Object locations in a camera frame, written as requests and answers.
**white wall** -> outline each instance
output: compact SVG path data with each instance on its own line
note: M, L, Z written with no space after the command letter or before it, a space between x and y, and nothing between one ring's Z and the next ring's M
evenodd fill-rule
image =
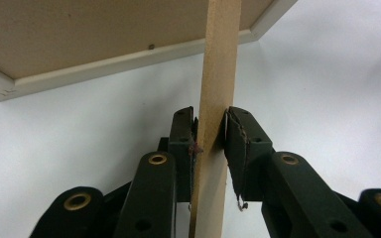
M27 237L69 188L130 180L173 113L197 111L201 67L199 55L0 102L0 237ZM333 189L381 187L381 2L299 0L239 48L234 105ZM239 212L234 197L228 181L223 237L267 237L260 204ZM188 219L179 207L178 237Z

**white frame edge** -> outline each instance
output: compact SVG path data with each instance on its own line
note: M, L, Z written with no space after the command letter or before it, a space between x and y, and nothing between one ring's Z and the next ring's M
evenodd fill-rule
M239 43L258 41L297 0L275 0L250 30L239 33ZM168 60L202 54L205 39L104 59L33 76L12 79L0 72L0 101L82 82Z

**wooden frame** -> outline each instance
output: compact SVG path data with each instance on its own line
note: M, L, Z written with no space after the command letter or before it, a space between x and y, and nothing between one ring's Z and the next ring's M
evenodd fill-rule
M250 29L240 32L239 43L243 44L259 40L296 1L273 1ZM158 62L201 54L203 49L204 39L201 39L17 79L0 72L0 101Z

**brown panel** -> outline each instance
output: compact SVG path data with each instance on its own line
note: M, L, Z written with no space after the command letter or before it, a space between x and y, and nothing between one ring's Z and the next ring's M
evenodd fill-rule
M248 29L271 0L244 0ZM207 0L0 0L0 71L12 78L202 39Z
M220 145L224 110L233 102L240 0L210 0L206 25L190 237L221 237L226 160Z

